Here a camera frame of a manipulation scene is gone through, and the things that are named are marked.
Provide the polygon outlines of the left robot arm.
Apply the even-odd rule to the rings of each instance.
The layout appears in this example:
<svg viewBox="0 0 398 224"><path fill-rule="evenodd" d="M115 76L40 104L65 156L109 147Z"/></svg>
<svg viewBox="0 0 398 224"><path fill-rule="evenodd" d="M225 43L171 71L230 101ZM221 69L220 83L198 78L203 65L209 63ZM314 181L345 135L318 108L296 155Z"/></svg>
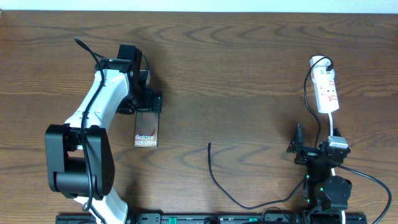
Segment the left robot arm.
<svg viewBox="0 0 398 224"><path fill-rule="evenodd" d="M108 130L119 114L153 115L159 123L162 93L149 87L146 56L135 45L120 45L107 58L76 39L95 60L95 79L78 109L45 132L47 175L51 191L80 203L82 214L57 215L56 223L137 223L127 202L113 187L115 165Z"/></svg>

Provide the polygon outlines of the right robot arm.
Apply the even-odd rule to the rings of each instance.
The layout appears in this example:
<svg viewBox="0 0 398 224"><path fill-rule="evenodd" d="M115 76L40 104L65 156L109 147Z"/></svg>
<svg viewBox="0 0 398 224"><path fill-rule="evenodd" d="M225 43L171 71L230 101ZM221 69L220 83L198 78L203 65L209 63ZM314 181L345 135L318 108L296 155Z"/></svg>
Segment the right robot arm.
<svg viewBox="0 0 398 224"><path fill-rule="evenodd" d="M346 223L345 210L352 183L334 171L351 152L346 139L334 129L327 141L321 142L318 147L307 147L301 125L297 124L287 152L296 155L295 164L307 169L303 196L307 199L308 208L301 212L297 220L300 223Z"/></svg>

